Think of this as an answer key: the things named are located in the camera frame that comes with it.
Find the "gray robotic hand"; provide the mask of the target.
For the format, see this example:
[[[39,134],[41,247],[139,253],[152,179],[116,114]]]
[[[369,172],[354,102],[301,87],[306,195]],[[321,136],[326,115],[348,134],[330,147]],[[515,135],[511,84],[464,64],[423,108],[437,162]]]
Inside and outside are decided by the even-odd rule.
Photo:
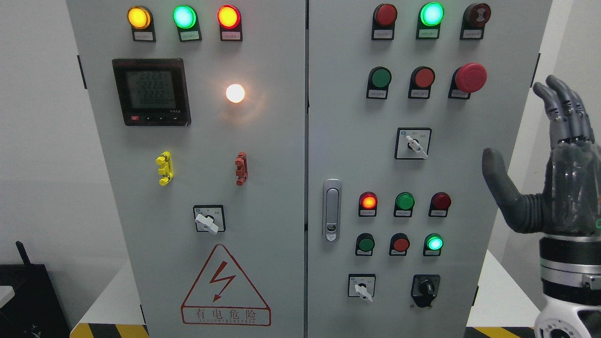
[[[482,173],[508,227],[517,233],[600,235],[600,146],[580,96],[554,75],[533,92],[549,118],[550,156],[543,192],[520,193],[502,154],[485,148]]]

